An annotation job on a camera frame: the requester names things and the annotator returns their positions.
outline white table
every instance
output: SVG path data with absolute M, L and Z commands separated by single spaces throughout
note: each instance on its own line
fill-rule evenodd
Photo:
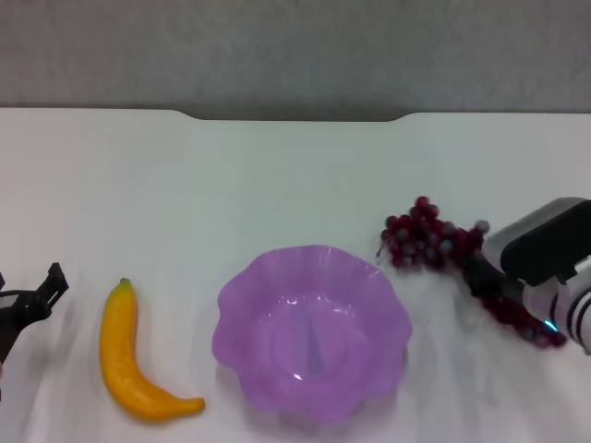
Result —
M 269 249 L 335 245 L 375 260 L 383 219 L 425 194 L 442 217 L 501 228 L 561 196 L 591 198 L 591 116 L 415 114 L 392 123 L 208 122 L 167 111 L 0 110 L 0 270 L 70 290 L 18 339 L 3 443 L 588 442 L 591 359 L 540 353 L 452 278 L 383 266 L 415 333 L 395 399 L 318 428 L 260 413 L 211 356 L 216 297 Z M 138 359 L 208 409 L 144 425 L 107 393 L 105 297 L 139 288 Z

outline banana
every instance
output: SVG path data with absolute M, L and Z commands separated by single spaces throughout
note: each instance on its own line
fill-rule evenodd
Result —
M 131 281 L 122 279 L 104 307 L 101 327 L 101 370 L 115 400 L 129 413 L 147 422 L 163 422 L 201 413 L 201 398 L 181 400 L 146 379 L 135 358 L 138 303 Z

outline bowl center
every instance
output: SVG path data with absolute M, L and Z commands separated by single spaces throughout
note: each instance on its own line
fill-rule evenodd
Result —
M 323 304 L 285 305 L 272 333 L 275 363 L 298 380 L 323 377 L 343 364 L 347 355 L 343 321 L 348 319 Z

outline toy banana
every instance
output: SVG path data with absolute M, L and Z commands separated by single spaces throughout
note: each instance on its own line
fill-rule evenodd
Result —
M 104 383 L 129 413 L 148 422 L 163 422 L 205 409 L 201 398 L 181 400 L 146 379 L 135 358 L 138 303 L 128 279 L 111 291 L 101 328 L 101 369 Z

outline plastic bowl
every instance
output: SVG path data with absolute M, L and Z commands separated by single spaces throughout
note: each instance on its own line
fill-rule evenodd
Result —
M 410 318 L 378 268 L 336 247 L 266 252 L 218 306 L 213 355 L 262 410 L 339 421 L 400 381 Z

